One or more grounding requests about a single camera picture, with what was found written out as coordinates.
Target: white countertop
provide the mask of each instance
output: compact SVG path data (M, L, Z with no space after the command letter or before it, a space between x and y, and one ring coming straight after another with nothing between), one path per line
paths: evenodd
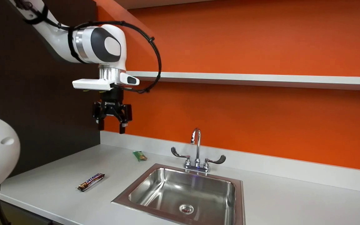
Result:
M1 200L61 224L173 224L111 203L151 165L181 168L184 163L145 148L149 150L104 144L86 149L10 178L1 187ZM146 153L148 162L139 163L135 150ZM78 185L96 173L108 178L80 193ZM246 225L360 225L360 192L235 169L226 163L213 167L211 174L243 180Z

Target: white shelf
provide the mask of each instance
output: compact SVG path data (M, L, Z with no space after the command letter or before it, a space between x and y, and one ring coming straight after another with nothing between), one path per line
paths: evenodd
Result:
M156 77L155 72L129 72L129 74L141 80L153 80ZM360 90L360 77L334 75L163 73L161 82Z

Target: stainless steel sink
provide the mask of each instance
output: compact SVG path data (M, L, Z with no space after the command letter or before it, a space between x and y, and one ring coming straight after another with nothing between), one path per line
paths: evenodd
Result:
M113 200L181 224L244 224L243 183L155 164Z

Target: robotic arm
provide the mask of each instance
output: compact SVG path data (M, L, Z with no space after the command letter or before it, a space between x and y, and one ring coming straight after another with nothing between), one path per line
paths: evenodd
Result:
M99 129L104 129L104 118L115 117L120 123L120 134L125 133L128 123L133 120L131 105L123 104L124 87L136 87L140 80L126 73L126 39L121 29L113 23L91 23L75 28L59 23L43 0L10 0L24 17L25 22L34 27L49 43L55 53L69 63L98 64L99 79L80 79L73 82L75 89L103 92L101 100L94 103L94 118ZM151 44L158 62L159 74L148 93L160 78L160 57L154 39L140 29L126 23L139 32Z

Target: sink drain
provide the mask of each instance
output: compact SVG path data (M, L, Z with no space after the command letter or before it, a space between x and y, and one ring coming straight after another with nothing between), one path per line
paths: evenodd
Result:
M179 207L181 214L191 215L194 213L194 207L189 204L183 204Z

